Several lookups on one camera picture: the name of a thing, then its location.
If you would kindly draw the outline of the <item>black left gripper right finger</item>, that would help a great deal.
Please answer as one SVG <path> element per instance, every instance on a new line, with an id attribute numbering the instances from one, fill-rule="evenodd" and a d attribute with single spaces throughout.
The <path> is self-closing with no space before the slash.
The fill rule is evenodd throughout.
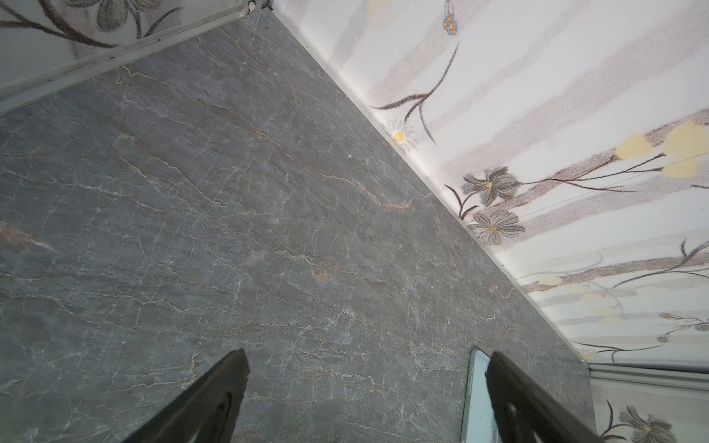
<path id="1" fill-rule="evenodd" d="M 487 390 L 503 443 L 602 440 L 501 352 L 490 358 Z"/>

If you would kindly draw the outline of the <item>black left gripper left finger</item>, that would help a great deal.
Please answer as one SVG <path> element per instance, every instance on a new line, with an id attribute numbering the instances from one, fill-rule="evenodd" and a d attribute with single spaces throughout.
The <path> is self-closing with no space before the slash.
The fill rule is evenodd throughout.
<path id="1" fill-rule="evenodd" d="M 249 373 L 243 349 L 228 353 L 126 441 L 230 442 Z"/>

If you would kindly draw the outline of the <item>pale blue phone case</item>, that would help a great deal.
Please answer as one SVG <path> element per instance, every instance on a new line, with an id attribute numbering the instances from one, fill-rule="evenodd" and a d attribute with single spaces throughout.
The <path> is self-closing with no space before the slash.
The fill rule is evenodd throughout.
<path id="1" fill-rule="evenodd" d="M 494 411 L 487 389 L 489 357 L 479 348 L 470 354 L 463 406 L 461 442 L 494 443 L 499 439 Z"/>

